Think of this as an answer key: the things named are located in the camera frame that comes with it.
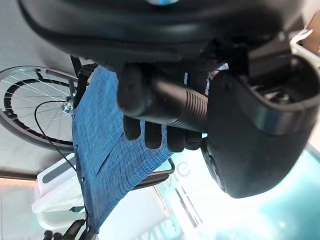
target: wheel rim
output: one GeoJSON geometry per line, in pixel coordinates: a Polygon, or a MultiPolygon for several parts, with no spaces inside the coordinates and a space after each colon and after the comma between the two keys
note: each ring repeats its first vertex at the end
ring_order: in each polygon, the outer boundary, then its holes
{"type": "MultiPolygon", "coordinates": [[[[50,68],[20,66],[0,72],[0,108],[2,122],[19,137],[42,147],[48,147],[34,119],[35,108],[47,101],[70,100],[69,82],[74,76],[50,68]]],[[[72,149],[72,102],[51,102],[37,111],[44,133],[60,149],[72,149]]]]}

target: blue fabric seat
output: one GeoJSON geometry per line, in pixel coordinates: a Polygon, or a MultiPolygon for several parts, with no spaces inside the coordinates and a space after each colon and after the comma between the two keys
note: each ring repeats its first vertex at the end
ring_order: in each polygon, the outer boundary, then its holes
{"type": "MultiPolygon", "coordinates": [[[[172,155],[165,144],[156,150],[145,148],[143,122],[140,138],[126,141],[123,115],[117,107],[117,85],[116,74],[99,66],[73,114],[76,171],[91,235],[99,232],[130,190],[172,155]]],[[[164,129],[162,139],[167,142],[164,129]]]]}

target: black tire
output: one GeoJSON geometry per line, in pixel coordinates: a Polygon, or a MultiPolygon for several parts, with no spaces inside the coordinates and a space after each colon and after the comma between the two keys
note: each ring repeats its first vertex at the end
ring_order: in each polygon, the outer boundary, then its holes
{"type": "MultiPolygon", "coordinates": [[[[16,70],[20,70],[20,69],[26,69],[26,70],[30,70],[30,69],[35,69],[43,74],[47,74],[47,72],[49,71],[50,73],[54,73],[56,75],[59,75],[60,77],[65,76],[66,79],[72,78],[75,82],[77,81],[77,79],[67,73],[61,72],[61,71],[57,71],[54,69],[50,69],[50,68],[46,68],[46,67],[39,67],[39,66],[16,66],[16,67],[11,67],[11,68],[7,68],[3,71],[0,71],[0,81],[4,79],[4,77],[8,76],[8,74],[10,72],[16,71],[16,70]]],[[[42,148],[46,148],[46,149],[50,149],[53,150],[53,146],[48,142],[47,139],[44,138],[44,136],[36,136],[34,134],[32,134],[31,132],[23,129],[23,128],[19,128],[17,127],[17,125],[8,118],[8,115],[6,114],[6,111],[0,111],[0,124],[6,128],[9,132],[11,132],[12,134],[16,135],[17,137],[25,140],[28,143],[34,144],[36,146],[42,147],[42,148]]],[[[63,153],[73,153],[74,152],[74,148],[73,148],[73,143],[72,141],[65,141],[65,142],[52,142],[61,152],[63,153]]]]}

